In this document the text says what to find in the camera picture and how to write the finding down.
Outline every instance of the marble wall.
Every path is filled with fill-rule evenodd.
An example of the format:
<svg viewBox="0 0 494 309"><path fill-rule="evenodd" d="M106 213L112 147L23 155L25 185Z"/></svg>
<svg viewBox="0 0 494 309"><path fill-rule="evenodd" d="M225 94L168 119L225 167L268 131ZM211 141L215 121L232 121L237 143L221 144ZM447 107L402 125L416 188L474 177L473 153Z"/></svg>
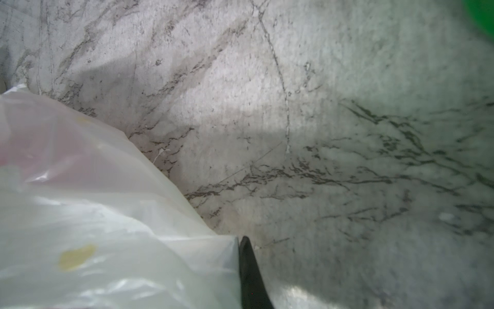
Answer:
<svg viewBox="0 0 494 309"><path fill-rule="evenodd" d="M34 2L10 85L125 132L279 308L494 306L494 41L460 1Z"/></svg>

